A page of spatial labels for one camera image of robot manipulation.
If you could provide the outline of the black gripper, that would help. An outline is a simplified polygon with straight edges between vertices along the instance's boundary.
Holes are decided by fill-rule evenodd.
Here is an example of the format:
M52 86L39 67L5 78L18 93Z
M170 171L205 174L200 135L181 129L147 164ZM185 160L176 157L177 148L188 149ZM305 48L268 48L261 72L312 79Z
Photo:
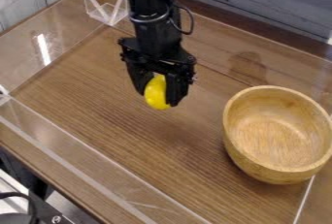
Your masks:
M177 107L193 83L196 59L182 47L181 11L170 8L163 15L130 15L135 36L121 38L122 60L135 90L145 94L146 85L158 73L166 77L166 103Z

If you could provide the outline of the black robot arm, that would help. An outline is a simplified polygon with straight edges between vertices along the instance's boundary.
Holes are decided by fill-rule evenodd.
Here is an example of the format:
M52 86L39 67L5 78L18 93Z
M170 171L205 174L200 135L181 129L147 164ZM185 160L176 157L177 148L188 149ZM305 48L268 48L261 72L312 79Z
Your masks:
M155 74L166 80L166 104L176 107L188 96L193 84L196 58L182 47L194 19L188 7L177 0L127 0L129 18L135 36L121 38L122 61L133 85L141 94Z

